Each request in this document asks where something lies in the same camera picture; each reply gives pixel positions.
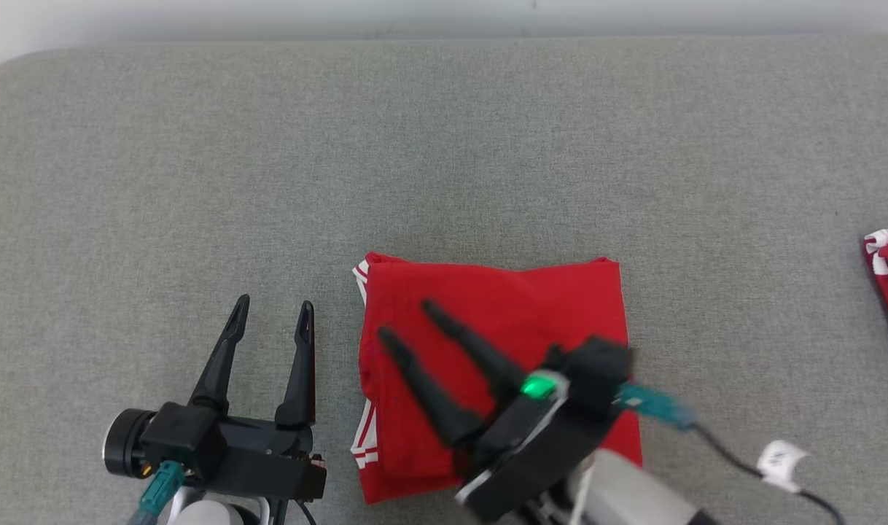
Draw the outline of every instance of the cable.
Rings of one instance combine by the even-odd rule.
[[[727,462],[730,462],[737,469],[745,472],[745,474],[754,476],[755,478],[762,478],[761,472],[758,472],[758,469],[754,468],[752,465],[744,463],[741,459],[737,458],[737,456],[735,456],[733,452],[728,451],[726,446],[724,446],[720,442],[720,440],[718,440],[713,435],[713,433],[709,431],[709,429],[707,429],[704,425],[701,425],[701,423],[698,423],[696,421],[690,423],[688,429],[697,432],[698,435],[700,435],[700,438],[703,438],[704,441],[707,442],[707,445],[710,445],[714,449],[714,451],[720,453],[720,455],[723,456],[723,459],[726,459]],[[843,518],[843,515],[841,515],[840,511],[838,511],[836,507],[830,504],[830,502],[826,501],[826,499],[817,496],[813,492],[804,491],[803,489],[797,492],[797,495],[801,496],[801,498],[807,499],[808,501],[814,502],[815,505],[830,513],[833,520],[836,522],[836,525],[845,525],[846,521]]]
[[[311,515],[311,512],[308,512],[308,508],[305,506],[304,502],[301,502],[299,499],[295,499],[295,502],[300,506],[301,512],[305,513],[305,518],[308,519],[308,523],[311,523],[311,525],[317,525],[317,523],[314,522],[314,516]]]

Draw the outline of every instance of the green light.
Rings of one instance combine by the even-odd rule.
[[[548,399],[557,389],[557,385],[544,376],[528,376],[521,384],[521,393],[532,399]]]

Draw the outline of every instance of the teal connector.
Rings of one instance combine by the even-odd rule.
[[[147,491],[140,498],[140,509],[154,516],[162,514],[162,509],[168,505],[183,483],[184,469],[181,463],[162,462]]]
[[[697,415],[694,414],[690,406],[678,402],[663,392],[657,392],[634,383],[622,385],[620,405],[621,408],[642,416],[660,419],[682,431],[690,428],[690,425],[697,421]]]

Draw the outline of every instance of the white label tag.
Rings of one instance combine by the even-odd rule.
[[[800,492],[800,486],[797,486],[792,479],[794,467],[805,456],[806,452],[787,441],[779,439],[768,443],[758,458],[758,472],[763,476],[762,481],[794,494]]]

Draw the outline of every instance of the gray tablecloth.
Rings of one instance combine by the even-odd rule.
[[[184,401],[243,292],[231,414],[267,418],[318,308],[331,523],[461,523],[448,493],[363,505],[376,249],[511,269],[622,265],[637,378],[754,461],[888,524],[888,323],[860,252],[888,227],[888,36],[189,44],[0,67],[0,525],[122,523],[101,439]],[[727,523],[823,523],[691,435],[647,469]],[[300,518],[293,515],[294,521]]]

